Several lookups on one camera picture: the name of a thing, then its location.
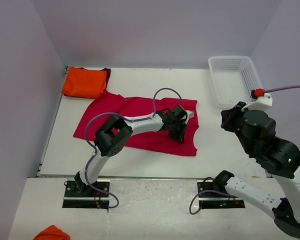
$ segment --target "laundry basket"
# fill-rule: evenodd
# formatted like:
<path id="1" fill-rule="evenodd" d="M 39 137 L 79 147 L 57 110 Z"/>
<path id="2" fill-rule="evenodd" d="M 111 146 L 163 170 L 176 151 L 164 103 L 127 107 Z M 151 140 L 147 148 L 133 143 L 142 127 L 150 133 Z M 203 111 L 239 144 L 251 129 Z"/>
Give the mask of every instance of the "laundry basket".
<path id="1" fill-rule="evenodd" d="M 208 63 L 221 109 L 233 108 L 240 101 L 252 102 L 251 90 L 263 88 L 250 57 L 213 56 Z"/>

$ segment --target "folded orange cloth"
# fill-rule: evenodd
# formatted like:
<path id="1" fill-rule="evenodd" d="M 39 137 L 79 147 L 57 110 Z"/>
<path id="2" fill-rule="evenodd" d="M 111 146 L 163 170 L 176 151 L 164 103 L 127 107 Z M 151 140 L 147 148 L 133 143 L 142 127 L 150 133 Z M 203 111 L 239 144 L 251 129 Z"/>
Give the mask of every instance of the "folded orange cloth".
<path id="1" fill-rule="evenodd" d="M 70 240 L 70 237 L 55 225 L 51 225 L 35 236 L 33 240 Z"/>
<path id="2" fill-rule="evenodd" d="M 62 93 L 70 97 L 96 99 L 104 92 L 110 76 L 109 69 L 88 70 L 70 66 Z"/>

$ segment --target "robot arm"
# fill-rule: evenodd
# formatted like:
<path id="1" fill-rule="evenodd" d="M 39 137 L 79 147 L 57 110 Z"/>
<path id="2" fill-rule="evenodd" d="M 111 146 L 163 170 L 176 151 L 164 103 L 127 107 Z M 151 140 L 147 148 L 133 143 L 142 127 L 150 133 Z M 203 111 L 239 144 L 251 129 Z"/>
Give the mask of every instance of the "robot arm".
<path id="1" fill-rule="evenodd" d="M 249 110 L 244 102 L 221 112 L 221 128 L 238 137 L 244 151 L 279 183 L 285 198 L 277 199 L 223 171 L 214 180 L 222 191 L 256 206 L 274 219 L 291 237 L 300 239 L 300 151 L 276 136 L 276 121 L 261 110 Z"/>
<path id="2" fill-rule="evenodd" d="M 188 121 L 193 116 L 194 112 L 177 105 L 171 110 L 161 110 L 146 116 L 124 117 L 124 119 L 117 115 L 109 117 L 95 132 L 96 152 L 92 153 L 88 168 L 83 168 L 74 178 L 79 190 L 84 192 L 89 185 L 87 180 L 91 184 L 98 180 L 99 173 L 108 159 L 118 154 L 133 135 L 168 131 L 170 138 L 183 143 Z"/>

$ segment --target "wall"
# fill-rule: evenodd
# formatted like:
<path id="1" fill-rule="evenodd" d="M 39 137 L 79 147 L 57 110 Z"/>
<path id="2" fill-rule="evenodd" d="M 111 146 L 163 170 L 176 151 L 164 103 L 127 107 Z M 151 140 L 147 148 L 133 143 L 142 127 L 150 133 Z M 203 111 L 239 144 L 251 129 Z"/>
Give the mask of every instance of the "wall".
<path id="1" fill-rule="evenodd" d="M 64 67 L 29 0 L 0 0 L 0 240 L 36 174 Z"/>
<path id="2" fill-rule="evenodd" d="M 266 89 L 300 84 L 300 0 L 283 0 L 252 54 Z M 300 89 L 272 94 L 277 135 L 300 148 Z"/>
<path id="3" fill-rule="evenodd" d="M 250 56 L 281 0 L 32 2 L 66 65 L 208 68 Z"/>

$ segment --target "white floor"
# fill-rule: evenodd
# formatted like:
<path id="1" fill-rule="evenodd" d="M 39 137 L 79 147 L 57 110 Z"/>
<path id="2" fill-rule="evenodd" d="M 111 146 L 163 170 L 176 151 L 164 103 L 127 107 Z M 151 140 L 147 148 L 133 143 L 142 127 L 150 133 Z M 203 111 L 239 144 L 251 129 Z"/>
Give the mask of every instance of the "white floor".
<path id="1" fill-rule="evenodd" d="M 220 128 L 220 109 L 214 107 L 214 90 L 209 70 L 112 68 L 108 91 L 124 97 L 152 98 L 163 87 L 177 90 L 185 99 L 198 100 L 199 129 L 194 137 L 196 157 L 125 147 L 112 157 L 101 176 L 149 178 L 215 177 L 222 170 L 247 177 L 265 177 L 265 171 L 248 158 L 234 133 Z M 158 98 L 177 97 L 163 91 Z M 63 96 L 40 174 L 74 176 L 84 167 L 92 149 L 73 137 L 91 99 Z"/>
<path id="2" fill-rule="evenodd" d="M 247 202 L 245 209 L 206 209 L 190 215 L 189 203 L 197 193 L 195 180 L 111 180 L 110 190 L 119 197 L 120 205 L 109 212 L 63 209 L 65 180 L 27 180 L 9 240 L 31 240 L 50 225 L 62 229 L 71 240 L 295 239 Z M 274 179 L 242 180 L 283 196 Z"/>

